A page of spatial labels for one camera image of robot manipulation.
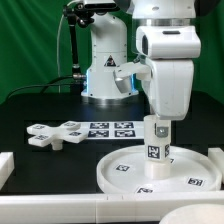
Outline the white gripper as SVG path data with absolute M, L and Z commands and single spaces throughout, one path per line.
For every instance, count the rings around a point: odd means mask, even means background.
M 193 58 L 201 42 L 194 26 L 140 26 L 136 49 L 145 56 L 149 78 L 142 82 L 154 113 L 158 138 L 168 136 L 166 120 L 182 120 L 188 111 L 194 75 Z

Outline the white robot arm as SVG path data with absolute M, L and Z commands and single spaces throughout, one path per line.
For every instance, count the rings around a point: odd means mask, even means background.
M 111 40 L 96 47 L 104 64 L 114 69 L 116 85 L 122 92 L 131 88 L 136 75 L 148 97 L 153 114 L 150 132 L 159 138 L 170 134 L 170 123 L 185 118 L 190 101 L 194 65 L 201 42 L 190 21 L 209 14 L 221 0 L 85 0 L 84 7 L 96 12 L 115 8 L 132 15 L 139 25 L 135 49 L 139 58 L 121 64 Z

